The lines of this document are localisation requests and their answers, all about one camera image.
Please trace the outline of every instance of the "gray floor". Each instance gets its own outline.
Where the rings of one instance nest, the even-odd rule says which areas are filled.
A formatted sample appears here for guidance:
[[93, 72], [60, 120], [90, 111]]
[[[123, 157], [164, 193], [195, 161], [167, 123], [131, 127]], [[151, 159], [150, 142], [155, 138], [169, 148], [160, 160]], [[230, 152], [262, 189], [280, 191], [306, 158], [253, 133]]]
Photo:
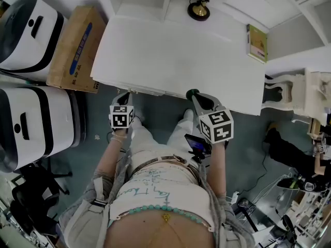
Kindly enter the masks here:
[[[109, 105], [116, 93], [115, 87], [101, 85], [98, 94], [86, 94], [88, 126], [85, 143], [52, 157], [54, 172], [65, 170], [73, 172], [72, 178], [66, 178], [70, 195], [61, 196], [59, 213], [83, 193], [108, 144], [106, 135], [111, 131], [108, 124]], [[143, 112], [144, 124], [159, 143], [165, 143], [168, 140], [185, 109], [192, 107], [188, 100], [170, 96], [155, 97], [138, 94], [133, 96], [133, 102], [135, 109], [140, 109]], [[311, 140], [306, 134], [308, 125], [301, 122], [291, 123], [291, 112], [267, 108], [262, 111], [261, 116], [250, 116], [236, 112], [233, 112], [232, 115], [234, 118], [234, 139], [230, 141], [226, 150], [228, 196], [232, 196], [235, 191], [241, 192], [244, 189], [250, 189], [255, 185], [257, 178], [265, 173], [262, 161], [266, 147], [263, 146], [262, 148], [262, 141], [265, 130], [271, 121], [279, 123], [279, 130], [285, 140], [293, 143], [302, 151], [311, 149]], [[268, 156], [265, 160], [265, 166], [268, 170], [267, 175], [260, 179], [254, 189], [244, 192], [239, 198], [246, 197], [253, 200], [266, 185], [291, 171], [288, 167], [275, 162]], [[281, 189], [275, 188], [267, 197], [257, 203], [257, 207], [274, 221], [279, 220], [279, 216], [275, 213], [275, 204], [277, 197], [282, 193]], [[280, 215], [283, 214], [283, 207], [287, 204], [290, 195], [291, 192], [285, 192], [284, 199], [279, 201], [277, 209]]]

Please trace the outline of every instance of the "white table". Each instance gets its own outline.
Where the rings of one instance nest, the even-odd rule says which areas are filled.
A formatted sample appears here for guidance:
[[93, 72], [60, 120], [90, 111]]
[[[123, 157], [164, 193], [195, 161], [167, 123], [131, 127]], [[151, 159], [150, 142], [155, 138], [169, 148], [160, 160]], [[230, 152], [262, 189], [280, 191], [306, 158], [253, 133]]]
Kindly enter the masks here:
[[197, 88], [230, 110], [259, 115], [265, 66], [246, 55], [245, 25], [221, 15], [215, 36], [203, 30], [207, 21], [190, 28], [113, 17], [91, 76], [120, 88], [181, 98]]

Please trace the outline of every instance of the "black base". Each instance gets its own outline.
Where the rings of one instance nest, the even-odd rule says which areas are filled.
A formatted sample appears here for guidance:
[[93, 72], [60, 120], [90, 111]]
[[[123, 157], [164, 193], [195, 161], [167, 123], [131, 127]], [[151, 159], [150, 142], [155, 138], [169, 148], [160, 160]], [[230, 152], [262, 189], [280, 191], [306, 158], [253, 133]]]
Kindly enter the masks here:
[[200, 3], [192, 3], [192, 4], [190, 4], [188, 6], [188, 8], [187, 8], [187, 13], [194, 20], [197, 20], [197, 21], [206, 21], [210, 17], [210, 11], [209, 11], [208, 7], [205, 7], [205, 9], [207, 11], [207, 15], [204, 15], [203, 17], [200, 16], [200, 15], [197, 15], [196, 13], [193, 12], [193, 6], [199, 6], [199, 5], [200, 5]]

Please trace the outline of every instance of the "person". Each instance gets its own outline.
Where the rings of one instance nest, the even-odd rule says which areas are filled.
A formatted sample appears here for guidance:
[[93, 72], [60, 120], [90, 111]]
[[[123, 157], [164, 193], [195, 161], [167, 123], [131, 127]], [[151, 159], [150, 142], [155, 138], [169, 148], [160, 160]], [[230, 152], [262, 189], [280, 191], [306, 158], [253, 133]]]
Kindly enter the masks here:
[[306, 155], [293, 144], [284, 141], [276, 125], [270, 126], [265, 142], [270, 144], [269, 155], [275, 161], [295, 168], [305, 178], [321, 175], [324, 176], [323, 180], [331, 181], [331, 161], [323, 160], [323, 154], [319, 152], [320, 143], [317, 142], [315, 157]]
[[61, 215], [69, 248], [254, 247], [226, 201], [224, 145], [213, 144], [208, 173], [191, 160], [192, 110], [166, 145], [138, 117], [131, 127], [127, 157], [118, 162], [126, 130], [116, 130], [83, 196]]

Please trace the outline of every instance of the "cardboard box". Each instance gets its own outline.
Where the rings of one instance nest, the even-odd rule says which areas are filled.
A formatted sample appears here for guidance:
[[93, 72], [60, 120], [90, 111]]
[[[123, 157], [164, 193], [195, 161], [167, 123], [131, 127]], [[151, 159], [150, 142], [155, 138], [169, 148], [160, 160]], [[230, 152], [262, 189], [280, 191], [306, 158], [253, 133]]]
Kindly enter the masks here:
[[105, 28], [94, 7], [76, 7], [57, 44], [47, 85], [97, 93], [99, 83], [90, 75]]

